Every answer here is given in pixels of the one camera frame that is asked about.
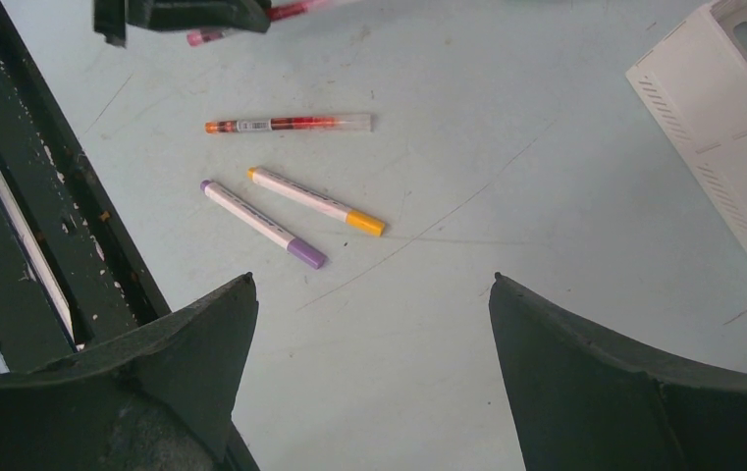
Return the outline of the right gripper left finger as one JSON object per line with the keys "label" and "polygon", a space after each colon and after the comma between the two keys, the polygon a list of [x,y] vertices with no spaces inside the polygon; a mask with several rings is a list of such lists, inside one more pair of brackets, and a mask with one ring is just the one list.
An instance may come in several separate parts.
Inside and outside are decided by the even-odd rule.
{"label": "right gripper left finger", "polygon": [[29,373],[0,375],[0,470],[253,470],[232,420],[258,314],[243,274]]}

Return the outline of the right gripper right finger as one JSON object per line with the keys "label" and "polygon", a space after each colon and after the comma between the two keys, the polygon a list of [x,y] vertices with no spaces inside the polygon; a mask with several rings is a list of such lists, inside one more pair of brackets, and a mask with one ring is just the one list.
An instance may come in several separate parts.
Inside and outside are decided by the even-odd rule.
{"label": "right gripper right finger", "polygon": [[489,312],[529,470],[747,470],[747,374],[673,355],[504,275]]}

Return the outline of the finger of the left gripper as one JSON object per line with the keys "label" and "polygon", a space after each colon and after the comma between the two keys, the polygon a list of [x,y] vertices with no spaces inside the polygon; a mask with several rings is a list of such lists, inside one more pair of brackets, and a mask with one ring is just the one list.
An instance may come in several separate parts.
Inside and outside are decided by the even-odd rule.
{"label": "finger of the left gripper", "polygon": [[106,43],[124,47],[129,26],[156,32],[231,26],[269,7],[264,0],[93,0],[93,29]]}

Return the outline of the red pen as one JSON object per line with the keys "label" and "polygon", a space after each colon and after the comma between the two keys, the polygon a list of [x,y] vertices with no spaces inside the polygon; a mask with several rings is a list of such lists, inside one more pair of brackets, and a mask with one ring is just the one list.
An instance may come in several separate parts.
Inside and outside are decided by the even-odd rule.
{"label": "red pen", "polygon": [[258,9],[256,13],[249,12],[247,16],[231,26],[207,26],[193,30],[187,34],[187,43],[191,47],[214,42],[238,32],[266,32],[272,23],[313,14],[319,11],[335,9],[340,6],[351,4],[351,1],[293,1],[267,9]]}
{"label": "red pen", "polygon": [[341,114],[329,116],[276,117],[208,122],[209,134],[250,133],[269,131],[372,131],[371,114]]}

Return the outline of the white marker purple cap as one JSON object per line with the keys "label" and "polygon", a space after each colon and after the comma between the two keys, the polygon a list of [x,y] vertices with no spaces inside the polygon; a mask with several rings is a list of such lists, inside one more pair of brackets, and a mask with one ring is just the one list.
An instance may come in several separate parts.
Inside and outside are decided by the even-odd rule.
{"label": "white marker purple cap", "polygon": [[288,232],[219,183],[204,180],[200,184],[200,188],[210,200],[226,209],[262,236],[284,248],[287,253],[307,266],[320,269],[326,263],[327,256],[321,251],[302,238]]}

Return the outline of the white marker yellow cap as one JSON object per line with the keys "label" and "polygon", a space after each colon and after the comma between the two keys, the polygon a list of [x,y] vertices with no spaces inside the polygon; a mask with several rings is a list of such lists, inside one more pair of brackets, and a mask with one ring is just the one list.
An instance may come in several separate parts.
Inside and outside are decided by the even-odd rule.
{"label": "white marker yellow cap", "polygon": [[385,231],[385,222],[264,168],[249,168],[247,175],[261,187],[367,234],[381,236]]}

